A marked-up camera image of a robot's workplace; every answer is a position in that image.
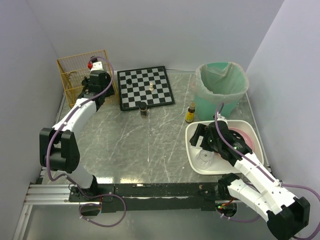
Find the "black plate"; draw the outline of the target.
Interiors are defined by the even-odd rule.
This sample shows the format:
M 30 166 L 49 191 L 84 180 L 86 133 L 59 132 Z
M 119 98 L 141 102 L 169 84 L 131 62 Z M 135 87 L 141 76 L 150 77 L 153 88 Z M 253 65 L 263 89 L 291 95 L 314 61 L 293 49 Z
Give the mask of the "black plate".
M 245 136 L 242 133 L 240 133 L 237 129 L 230 129 L 229 131 L 235 139 L 242 140 L 244 142 L 246 141 Z

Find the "pink plate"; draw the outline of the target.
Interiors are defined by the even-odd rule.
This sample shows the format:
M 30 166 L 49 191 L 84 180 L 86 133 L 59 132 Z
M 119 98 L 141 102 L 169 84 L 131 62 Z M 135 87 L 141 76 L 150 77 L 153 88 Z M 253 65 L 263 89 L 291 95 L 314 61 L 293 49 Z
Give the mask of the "pink plate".
M 244 139 L 245 143 L 251 148 L 251 150 L 254 150 L 254 143 L 252 141 L 252 139 L 248 136 L 247 133 L 245 133 L 244 131 L 235 128 L 235 127 L 230 127 L 229 130 L 235 131 L 238 134 L 240 134 L 242 136 L 242 138 Z

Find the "clear faceted glass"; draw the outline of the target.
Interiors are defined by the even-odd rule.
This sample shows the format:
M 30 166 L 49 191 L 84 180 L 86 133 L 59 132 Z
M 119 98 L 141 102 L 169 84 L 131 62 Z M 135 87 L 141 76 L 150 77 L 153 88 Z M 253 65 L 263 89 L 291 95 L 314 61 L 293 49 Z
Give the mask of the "clear faceted glass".
M 200 150 L 195 157 L 195 165 L 200 170 L 208 169 L 213 162 L 215 153 L 207 150 Z

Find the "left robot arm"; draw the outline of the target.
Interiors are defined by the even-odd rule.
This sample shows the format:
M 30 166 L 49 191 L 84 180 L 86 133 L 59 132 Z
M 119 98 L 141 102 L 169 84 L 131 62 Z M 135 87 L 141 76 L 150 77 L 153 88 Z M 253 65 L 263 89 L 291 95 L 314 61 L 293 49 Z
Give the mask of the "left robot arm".
M 98 195 L 99 188 L 96 177 L 80 165 L 77 136 L 105 98 L 115 93 L 112 84 L 111 76 L 103 69 L 91 69 L 73 108 L 59 123 L 39 133 L 40 164 L 47 169 L 49 179 L 56 181 L 51 172 L 59 171 L 58 177 L 66 177 L 86 198 Z

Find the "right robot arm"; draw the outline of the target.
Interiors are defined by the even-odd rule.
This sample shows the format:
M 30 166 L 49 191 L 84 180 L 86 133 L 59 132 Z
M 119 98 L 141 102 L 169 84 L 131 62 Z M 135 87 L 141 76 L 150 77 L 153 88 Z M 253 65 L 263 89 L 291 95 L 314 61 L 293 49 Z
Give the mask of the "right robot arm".
M 226 120 L 202 121 L 185 130 L 189 163 L 199 174 L 223 174 L 219 193 L 242 201 L 262 217 L 278 240 L 295 238 L 308 226 L 311 205 L 297 197 L 264 167 L 252 141 Z

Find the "yellow label sauce bottle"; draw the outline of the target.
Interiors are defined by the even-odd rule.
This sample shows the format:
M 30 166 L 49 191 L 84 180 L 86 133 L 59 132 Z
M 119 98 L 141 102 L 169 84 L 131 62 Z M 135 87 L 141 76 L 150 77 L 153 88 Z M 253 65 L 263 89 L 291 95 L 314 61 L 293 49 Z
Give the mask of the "yellow label sauce bottle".
M 187 123 L 192 123 L 194 121 L 195 110 L 196 104 L 194 102 L 191 102 L 185 115 L 185 121 Z

